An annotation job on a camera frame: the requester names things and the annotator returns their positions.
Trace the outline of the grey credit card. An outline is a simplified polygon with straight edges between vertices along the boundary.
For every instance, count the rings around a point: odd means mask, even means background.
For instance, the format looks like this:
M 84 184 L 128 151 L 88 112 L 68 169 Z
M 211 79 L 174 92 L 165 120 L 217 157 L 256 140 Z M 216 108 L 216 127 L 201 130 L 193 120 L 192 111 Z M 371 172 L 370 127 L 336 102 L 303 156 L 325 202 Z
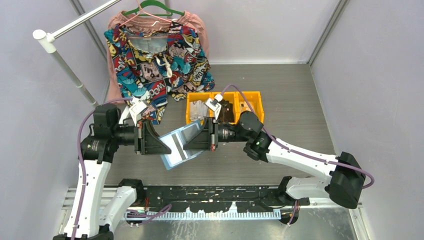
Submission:
M 182 131 L 182 137 L 185 142 L 189 142 L 199 131 L 199 126 L 197 124 L 187 125 Z

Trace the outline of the blue leather card holder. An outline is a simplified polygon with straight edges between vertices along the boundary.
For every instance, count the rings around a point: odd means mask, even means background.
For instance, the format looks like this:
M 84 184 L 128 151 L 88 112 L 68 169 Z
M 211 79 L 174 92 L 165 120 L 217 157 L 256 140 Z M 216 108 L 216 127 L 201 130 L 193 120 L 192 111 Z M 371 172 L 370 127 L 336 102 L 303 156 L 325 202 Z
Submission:
M 201 121 L 196 120 L 159 137 L 171 150 L 170 154 L 160 155 L 167 170 L 194 159 L 204 152 L 204 150 L 184 150 L 184 145 L 200 130 L 201 126 Z

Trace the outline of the white magnetic stripe card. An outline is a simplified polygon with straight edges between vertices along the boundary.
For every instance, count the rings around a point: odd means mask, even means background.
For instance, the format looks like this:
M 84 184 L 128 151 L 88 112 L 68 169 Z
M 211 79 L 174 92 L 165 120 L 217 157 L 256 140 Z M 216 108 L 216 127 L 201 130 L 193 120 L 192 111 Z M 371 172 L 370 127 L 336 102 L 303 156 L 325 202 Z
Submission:
M 163 135 L 160 140 L 171 150 L 171 153 L 161 155 L 167 170 L 175 168 L 197 156 L 191 150 L 183 150 L 183 142 L 178 133 Z

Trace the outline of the yellow three-compartment bin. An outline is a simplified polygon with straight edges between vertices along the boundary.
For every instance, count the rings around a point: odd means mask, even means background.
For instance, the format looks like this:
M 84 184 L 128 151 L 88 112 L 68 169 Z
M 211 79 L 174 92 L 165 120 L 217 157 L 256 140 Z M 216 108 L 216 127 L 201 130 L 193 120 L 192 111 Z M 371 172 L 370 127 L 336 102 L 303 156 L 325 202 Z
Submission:
M 186 123 L 199 120 L 203 123 L 204 118 L 214 117 L 214 111 L 206 106 L 209 98 L 214 98 L 217 92 L 190 92 L 186 103 Z M 242 96 L 238 91 L 227 91 L 223 94 L 224 103 L 219 113 L 218 120 L 222 123 L 235 124 L 242 112 L 249 111 L 248 104 L 253 107 L 255 114 L 261 122 L 264 122 L 265 112 L 262 96 L 259 91 L 244 91 Z

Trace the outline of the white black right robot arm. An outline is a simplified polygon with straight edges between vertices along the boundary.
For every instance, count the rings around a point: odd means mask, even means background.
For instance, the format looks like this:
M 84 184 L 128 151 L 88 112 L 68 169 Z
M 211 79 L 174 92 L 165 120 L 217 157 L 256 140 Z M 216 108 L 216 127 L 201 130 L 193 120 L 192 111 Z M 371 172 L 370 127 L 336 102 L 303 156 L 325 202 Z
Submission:
M 355 209 L 359 204 L 366 173 L 351 153 L 323 154 L 291 145 L 268 134 L 251 111 L 242 112 L 235 124 L 219 123 L 207 117 L 183 148 L 214 151 L 220 142 L 244 142 L 243 151 L 255 161 L 280 164 L 309 174 L 306 178 L 283 177 L 277 192 L 283 205 L 304 198 L 328 198 L 347 209 Z

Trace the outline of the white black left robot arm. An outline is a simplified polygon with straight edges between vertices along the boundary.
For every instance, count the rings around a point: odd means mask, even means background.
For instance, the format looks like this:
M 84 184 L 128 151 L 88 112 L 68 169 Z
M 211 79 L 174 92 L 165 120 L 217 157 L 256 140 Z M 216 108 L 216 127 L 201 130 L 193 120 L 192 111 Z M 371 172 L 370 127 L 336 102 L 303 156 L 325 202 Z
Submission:
M 90 134 L 77 135 L 78 186 L 69 220 L 55 240 L 112 240 L 120 221 L 131 205 L 146 200 L 142 180 L 124 178 L 112 200 L 101 209 L 102 195 L 114 154 L 120 146 L 133 146 L 137 154 L 165 155 L 171 149 L 159 139 L 150 120 L 136 125 L 120 123 L 121 110 L 112 103 L 97 106 L 90 114 Z

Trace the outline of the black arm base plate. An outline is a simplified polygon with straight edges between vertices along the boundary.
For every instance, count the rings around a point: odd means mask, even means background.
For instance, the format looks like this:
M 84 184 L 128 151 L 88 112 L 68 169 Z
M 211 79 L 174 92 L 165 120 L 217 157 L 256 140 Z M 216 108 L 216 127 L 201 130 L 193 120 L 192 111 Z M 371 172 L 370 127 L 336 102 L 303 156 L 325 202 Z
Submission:
M 131 207 L 156 211 L 171 204 L 171 213 L 225 213 L 235 204 L 237 213 L 263 213 L 294 203 L 273 185 L 148 185 Z

